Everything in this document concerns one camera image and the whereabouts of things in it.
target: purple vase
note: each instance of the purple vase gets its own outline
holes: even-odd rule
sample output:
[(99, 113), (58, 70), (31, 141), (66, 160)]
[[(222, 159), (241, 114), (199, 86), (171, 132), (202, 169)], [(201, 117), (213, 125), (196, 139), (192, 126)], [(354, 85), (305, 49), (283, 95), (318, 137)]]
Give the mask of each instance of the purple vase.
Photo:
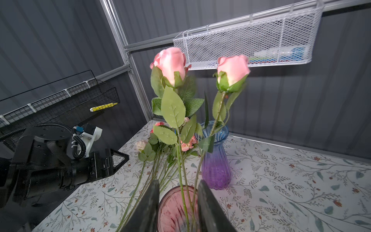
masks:
[[(213, 124), (214, 121), (210, 121), (207, 128), (203, 130), (204, 137), (210, 135)], [(228, 134), (227, 127), (223, 127), (215, 134), (214, 150), (212, 153), (207, 152), (202, 162), (202, 179), (211, 189), (225, 189), (231, 182), (232, 172), (223, 147)]]

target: black cable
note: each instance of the black cable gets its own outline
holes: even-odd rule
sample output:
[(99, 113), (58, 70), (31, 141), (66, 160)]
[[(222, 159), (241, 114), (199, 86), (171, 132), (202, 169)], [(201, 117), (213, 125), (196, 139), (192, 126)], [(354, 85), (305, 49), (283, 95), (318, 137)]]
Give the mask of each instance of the black cable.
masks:
[[(60, 124), (60, 123), (52, 123), (52, 122), (47, 122), (47, 123), (42, 123), (42, 124), (37, 124), (37, 125), (34, 125), (34, 127), (62, 127), (66, 130), (68, 130), (71, 134), (72, 134), (72, 139), (73, 139), (73, 147), (72, 147), (72, 155), (75, 159), (79, 160), (81, 158), (84, 157), (85, 155), (85, 152), (86, 152), (86, 146), (85, 146), (85, 143), (84, 141), (82, 141), (82, 139), (76, 134), (76, 129), (75, 128), (69, 128), (68, 126), (64, 125), (64, 124)], [(0, 141), (3, 141), (15, 134), (18, 134), (20, 132), (23, 132), (27, 129), (28, 127), (25, 127), (25, 128), (21, 128), (21, 129), (17, 129), (15, 131), (12, 131), (12, 132), (9, 132), (3, 136), (0, 137)], [(77, 151), (77, 148), (78, 148), (78, 144), (80, 145), (81, 147), (81, 151), (80, 153), (78, 153)]]

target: table surface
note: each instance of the table surface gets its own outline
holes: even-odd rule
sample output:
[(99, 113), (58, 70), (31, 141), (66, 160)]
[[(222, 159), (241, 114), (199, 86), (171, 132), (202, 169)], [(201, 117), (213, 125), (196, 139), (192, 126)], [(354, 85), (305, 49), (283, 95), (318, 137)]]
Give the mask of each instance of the table surface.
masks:
[[(33, 231), (115, 231), (143, 165), (135, 143), (155, 123), (121, 147), (130, 160), (115, 175), (81, 185)], [(237, 231), (371, 231), (371, 165), (232, 136), (224, 147), (233, 179), (212, 192)], [(185, 163), (189, 184), (199, 160)], [(150, 170), (151, 164), (140, 188)], [(172, 179), (160, 198), (178, 181)]]

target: black wire mesh basket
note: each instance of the black wire mesh basket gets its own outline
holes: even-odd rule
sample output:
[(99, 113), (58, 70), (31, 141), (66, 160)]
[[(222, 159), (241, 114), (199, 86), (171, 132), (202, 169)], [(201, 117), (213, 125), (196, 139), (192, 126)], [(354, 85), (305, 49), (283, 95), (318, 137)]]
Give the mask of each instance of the black wire mesh basket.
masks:
[[(63, 123), (69, 127), (83, 125), (120, 103), (114, 86), (97, 80), (91, 70), (87, 72), (91, 73), (92, 79), (0, 115), (0, 135), (46, 122)], [(14, 151), (21, 134), (15, 134), (3, 143)]]

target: white wire mesh basket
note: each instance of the white wire mesh basket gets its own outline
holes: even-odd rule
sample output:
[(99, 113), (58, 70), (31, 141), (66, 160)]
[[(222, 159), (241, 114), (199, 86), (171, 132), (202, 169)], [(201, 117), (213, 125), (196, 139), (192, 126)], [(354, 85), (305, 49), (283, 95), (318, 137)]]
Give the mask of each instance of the white wire mesh basket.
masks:
[(249, 22), (237, 25), (206, 26), (207, 32), (184, 31), (174, 38), (174, 47), (186, 55), (190, 70), (216, 69), (219, 57), (241, 54), (249, 58), (249, 67), (309, 63), (323, 5), (301, 10), (295, 10), (294, 4), (288, 7), (288, 13), (256, 20), (250, 15)]

